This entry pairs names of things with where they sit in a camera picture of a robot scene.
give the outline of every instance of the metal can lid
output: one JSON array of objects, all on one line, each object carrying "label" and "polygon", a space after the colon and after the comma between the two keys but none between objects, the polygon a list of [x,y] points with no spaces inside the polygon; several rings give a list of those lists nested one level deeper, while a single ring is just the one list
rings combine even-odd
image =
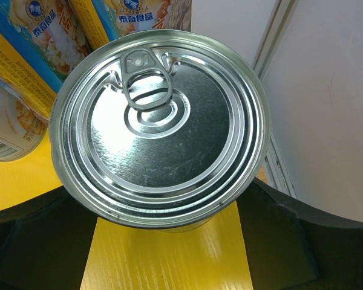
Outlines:
[{"label": "metal can lid", "polygon": [[152,30],[88,56],[50,120],[57,174],[101,217],[141,228],[208,218],[260,168],[270,120],[261,83],[216,40]]}]

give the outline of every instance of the white wall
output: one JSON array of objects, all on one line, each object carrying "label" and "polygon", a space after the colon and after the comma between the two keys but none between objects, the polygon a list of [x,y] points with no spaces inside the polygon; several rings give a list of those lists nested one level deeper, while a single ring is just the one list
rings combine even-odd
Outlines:
[{"label": "white wall", "polygon": [[263,84],[297,197],[363,221],[363,0],[300,0]]},{"label": "white wall", "polygon": [[192,32],[226,44],[251,66],[276,0],[192,0]]}]

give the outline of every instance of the tin can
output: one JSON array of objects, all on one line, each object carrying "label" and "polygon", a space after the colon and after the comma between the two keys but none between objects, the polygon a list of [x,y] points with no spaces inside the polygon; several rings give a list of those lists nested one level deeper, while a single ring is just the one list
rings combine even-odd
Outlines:
[{"label": "tin can", "polygon": [[89,52],[66,0],[0,0],[0,79],[44,118]]},{"label": "tin can", "polygon": [[191,30],[192,0],[70,0],[93,49],[152,29]]},{"label": "tin can", "polygon": [[0,86],[0,161],[23,157],[44,136],[45,125]]},{"label": "tin can", "polygon": [[139,228],[185,227],[224,209],[258,173],[270,138],[264,91],[246,62],[177,30],[130,34],[87,57],[49,127],[68,192]]}]

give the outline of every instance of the beige can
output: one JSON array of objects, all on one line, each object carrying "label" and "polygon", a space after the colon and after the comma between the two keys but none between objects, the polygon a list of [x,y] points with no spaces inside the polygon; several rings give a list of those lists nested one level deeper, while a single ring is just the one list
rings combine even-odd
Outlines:
[{"label": "beige can", "polygon": [[18,99],[0,86],[0,161],[12,161],[31,152],[46,126]]}]

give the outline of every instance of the yellow wooden table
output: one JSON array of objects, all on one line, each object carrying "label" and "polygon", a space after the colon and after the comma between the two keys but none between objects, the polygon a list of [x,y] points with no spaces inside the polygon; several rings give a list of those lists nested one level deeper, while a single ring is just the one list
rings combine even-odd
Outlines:
[{"label": "yellow wooden table", "polygon": [[[47,133],[26,157],[0,163],[0,210],[59,186]],[[98,218],[81,290],[98,289],[252,289],[236,203],[184,233]]]}]

